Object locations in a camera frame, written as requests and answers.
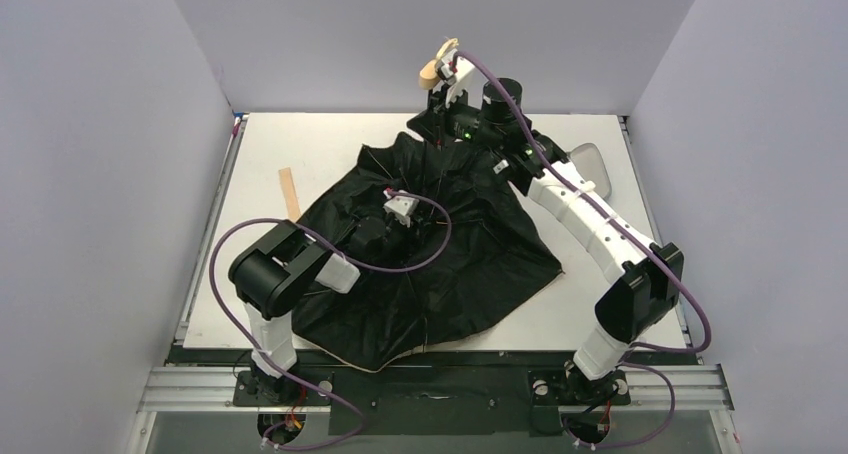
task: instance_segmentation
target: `metal frame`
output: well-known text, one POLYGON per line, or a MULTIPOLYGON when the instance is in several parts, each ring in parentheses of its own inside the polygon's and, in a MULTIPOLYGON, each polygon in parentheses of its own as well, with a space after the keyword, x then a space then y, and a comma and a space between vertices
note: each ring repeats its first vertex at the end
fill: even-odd
MULTIPOLYGON (((241 140, 247 127, 248 115, 242 117, 237 135, 230 144, 225 158, 221 176, 218 181, 218 191, 210 209, 205 231, 203 234, 198 260, 194 266, 190 287, 186 294, 181 322, 174 335, 174 344, 181 345, 188 329, 188 320, 194 305, 194 300, 200 284, 203 269, 206 266, 210 245, 220 217, 221 207, 226 197, 227 188, 232 177, 241 140)), ((633 152, 630 148, 630 137, 626 120, 619 117, 619 124, 624 136, 627 152, 633 166, 640 193, 648 214, 654 239, 661 242, 660 233, 651 211, 650 204, 637 169, 633 152)), ((682 306, 677 306, 677 316, 687 342, 691 345, 689 328, 682 306)), ((676 409, 709 411, 713 421, 716 438, 725 454, 741 454, 738 436, 733 426, 730 412, 733 403, 720 366, 665 366, 657 367, 668 375, 672 381, 677 398, 676 409)), ((622 406, 622 410, 631 412, 658 411, 669 408, 668 389, 665 383, 656 375, 638 369, 627 369, 627 376, 632 398, 632 404, 622 406)), ((144 388, 139 404, 139 410, 127 445, 131 454, 146 453, 150 434, 156 421, 157 412, 284 412, 290 406, 263 408, 244 408, 232 405, 236 379, 231 367, 159 367, 154 368, 144 388)), ((562 412, 573 412, 574 407, 560 407, 562 412)), ((327 413, 330 408, 299 407, 296 412, 327 413)))

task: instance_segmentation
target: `wooden block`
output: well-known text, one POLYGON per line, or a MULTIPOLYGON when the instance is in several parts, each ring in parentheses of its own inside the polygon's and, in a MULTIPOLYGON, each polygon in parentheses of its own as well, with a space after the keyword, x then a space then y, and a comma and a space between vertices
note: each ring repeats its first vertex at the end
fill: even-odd
POLYGON ((290 167, 280 169, 280 187, 283 189, 283 199, 286 201, 289 219, 297 221, 300 219, 300 204, 297 202, 297 191, 294 189, 294 178, 290 167))

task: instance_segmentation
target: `white table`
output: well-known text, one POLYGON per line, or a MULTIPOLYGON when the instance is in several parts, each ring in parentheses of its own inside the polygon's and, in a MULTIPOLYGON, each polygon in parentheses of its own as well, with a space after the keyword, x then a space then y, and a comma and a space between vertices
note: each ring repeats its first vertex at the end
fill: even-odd
MULTIPOLYGON (((412 114, 251 114, 220 211, 213 245, 234 224, 255 217, 286 217, 278 172, 292 170, 300 208, 305 211, 355 164, 362 144, 390 146, 406 130, 412 114)), ((616 116, 531 115, 533 127, 564 150, 587 142, 598 146, 612 192, 608 202, 641 232, 650 224, 625 139, 616 116)), ((564 275, 513 311, 498 325, 462 341, 427 346, 432 350, 577 350, 595 323, 594 304, 609 287, 600 269, 571 234, 542 208, 518 195, 542 240, 560 259, 564 275)), ((222 295, 238 318, 247 314, 227 279, 230 262, 269 229, 251 226, 236 233, 221 250, 216 276, 222 295)), ((203 267, 187 334, 187 348, 249 348, 224 317, 203 267)), ((649 329, 643 340, 671 347, 685 341, 675 311, 649 329)), ((295 338, 295 347, 312 347, 295 338)))

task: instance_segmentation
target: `black wire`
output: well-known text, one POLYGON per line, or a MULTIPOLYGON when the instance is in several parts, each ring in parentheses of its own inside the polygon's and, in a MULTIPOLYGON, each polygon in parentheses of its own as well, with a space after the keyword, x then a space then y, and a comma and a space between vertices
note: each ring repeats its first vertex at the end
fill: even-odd
POLYGON ((233 363, 233 377, 235 377, 236 379, 238 379, 238 374, 236 374, 236 367, 238 367, 239 362, 241 362, 241 360, 244 359, 244 356, 246 356, 247 354, 250 354, 250 350, 244 351, 239 354, 239 357, 236 358, 236 362, 233 363))

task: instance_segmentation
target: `gray wall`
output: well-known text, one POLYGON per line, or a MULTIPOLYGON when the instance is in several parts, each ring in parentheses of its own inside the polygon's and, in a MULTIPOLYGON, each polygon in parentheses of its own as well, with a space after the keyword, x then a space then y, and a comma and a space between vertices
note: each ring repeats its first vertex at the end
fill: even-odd
POLYGON ((0 0, 0 26, 0 452, 119 452, 232 117, 173 0, 0 0))
POLYGON ((630 128, 748 453, 848 450, 848 3, 696 0, 630 128))
POLYGON ((236 109, 420 110, 451 36, 532 112, 627 114, 693 0, 176 1, 236 109))

